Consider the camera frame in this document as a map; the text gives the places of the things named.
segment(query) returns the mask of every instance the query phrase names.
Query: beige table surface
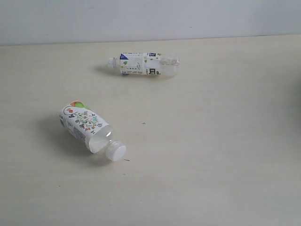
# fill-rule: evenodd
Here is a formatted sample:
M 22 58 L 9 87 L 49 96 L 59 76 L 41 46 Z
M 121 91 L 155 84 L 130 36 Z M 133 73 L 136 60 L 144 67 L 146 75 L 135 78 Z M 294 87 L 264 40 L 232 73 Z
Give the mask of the beige table surface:
M 180 74 L 106 69 L 127 51 Z M 74 100 L 130 161 L 68 134 Z M 0 106 L 1 226 L 301 225 L 301 36 L 0 47 Z

